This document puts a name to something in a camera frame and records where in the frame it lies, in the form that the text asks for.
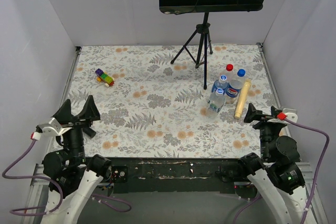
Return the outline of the Pepsi label clear bottle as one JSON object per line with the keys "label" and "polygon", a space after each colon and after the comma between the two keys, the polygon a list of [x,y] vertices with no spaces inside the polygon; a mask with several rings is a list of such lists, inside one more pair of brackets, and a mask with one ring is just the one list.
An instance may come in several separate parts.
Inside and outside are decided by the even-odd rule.
{"label": "Pepsi label clear bottle", "polygon": [[245,83],[245,80],[246,76],[239,77],[237,73],[233,75],[226,89],[226,104],[233,104],[236,101]]}

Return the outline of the white blue label bottle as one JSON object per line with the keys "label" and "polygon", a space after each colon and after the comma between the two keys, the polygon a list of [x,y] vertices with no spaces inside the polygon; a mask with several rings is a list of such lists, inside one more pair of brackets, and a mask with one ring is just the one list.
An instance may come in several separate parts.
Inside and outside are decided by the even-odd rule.
{"label": "white blue label bottle", "polygon": [[224,94],[218,95],[216,92],[211,93],[207,100],[206,115],[211,118],[216,117],[220,113],[224,103]]}

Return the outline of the blue label water bottle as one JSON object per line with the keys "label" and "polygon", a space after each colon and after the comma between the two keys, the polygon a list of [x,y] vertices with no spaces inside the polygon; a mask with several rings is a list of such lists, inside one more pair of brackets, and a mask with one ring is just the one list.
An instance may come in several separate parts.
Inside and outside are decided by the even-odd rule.
{"label": "blue label water bottle", "polygon": [[212,86],[212,93],[216,91],[218,88],[222,88],[224,90],[224,93],[226,92],[226,89],[229,85],[229,82],[227,81],[222,81],[219,78],[213,83]]}

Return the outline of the red label clear bottle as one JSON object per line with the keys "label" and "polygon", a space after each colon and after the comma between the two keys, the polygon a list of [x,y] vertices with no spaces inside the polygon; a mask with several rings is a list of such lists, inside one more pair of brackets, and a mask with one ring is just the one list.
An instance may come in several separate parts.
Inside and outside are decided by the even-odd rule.
{"label": "red label clear bottle", "polygon": [[234,75],[234,72],[233,72],[233,70],[230,71],[230,72],[226,71],[226,67],[225,67],[225,69],[219,74],[219,76],[221,76],[221,75],[226,75],[227,76],[227,82],[230,82],[231,78]]}

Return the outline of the blue white cap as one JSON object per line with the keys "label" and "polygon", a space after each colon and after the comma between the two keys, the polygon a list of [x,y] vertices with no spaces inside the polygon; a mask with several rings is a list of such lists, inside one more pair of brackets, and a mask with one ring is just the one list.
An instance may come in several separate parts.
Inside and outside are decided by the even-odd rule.
{"label": "blue white cap", "polygon": [[218,89],[216,89],[216,94],[223,95],[224,94],[224,90],[222,88],[218,88]]}
{"label": "blue white cap", "polygon": [[222,81],[226,81],[227,80],[227,76],[226,75],[221,75],[219,79],[222,80]]}

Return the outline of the plain blue bottle cap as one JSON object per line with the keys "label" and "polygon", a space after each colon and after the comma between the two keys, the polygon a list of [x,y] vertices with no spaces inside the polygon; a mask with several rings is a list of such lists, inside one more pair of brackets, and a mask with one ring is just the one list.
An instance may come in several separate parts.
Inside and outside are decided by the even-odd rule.
{"label": "plain blue bottle cap", "polygon": [[246,74],[246,71],[244,69],[239,69],[239,71],[237,72],[237,75],[239,77],[244,77]]}

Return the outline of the red bottle cap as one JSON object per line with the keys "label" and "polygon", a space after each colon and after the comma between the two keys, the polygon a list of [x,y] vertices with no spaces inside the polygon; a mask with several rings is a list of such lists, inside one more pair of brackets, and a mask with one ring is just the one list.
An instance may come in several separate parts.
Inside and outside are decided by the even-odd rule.
{"label": "red bottle cap", "polygon": [[229,72],[230,72],[230,71],[233,70],[233,68],[234,68],[234,67],[233,67],[232,64],[227,64],[227,65],[226,65],[226,71],[229,71]]}

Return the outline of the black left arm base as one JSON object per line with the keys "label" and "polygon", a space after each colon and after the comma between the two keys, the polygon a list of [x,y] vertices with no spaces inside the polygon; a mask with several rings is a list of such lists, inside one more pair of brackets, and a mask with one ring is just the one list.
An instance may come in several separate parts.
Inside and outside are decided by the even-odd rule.
{"label": "black left arm base", "polygon": [[126,183],[128,180],[128,168],[126,166],[112,166],[108,183]]}

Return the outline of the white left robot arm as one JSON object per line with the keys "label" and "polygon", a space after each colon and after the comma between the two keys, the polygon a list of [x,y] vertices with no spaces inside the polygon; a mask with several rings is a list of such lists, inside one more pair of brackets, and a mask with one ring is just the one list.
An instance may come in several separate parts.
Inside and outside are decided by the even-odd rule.
{"label": "white left robot arm", "polygon": [[86,161],[83,136],[95,136],[91,126],[98,120],[100,113],[89,95],[79,114],[72,114],[67,99],[49,122],[38,126],[43,136],[54,137],[62,147],[43,159],[43,173],[52,181],[42,223],[77,223],[97,185],[111,178],[109,159],[96,154]]}

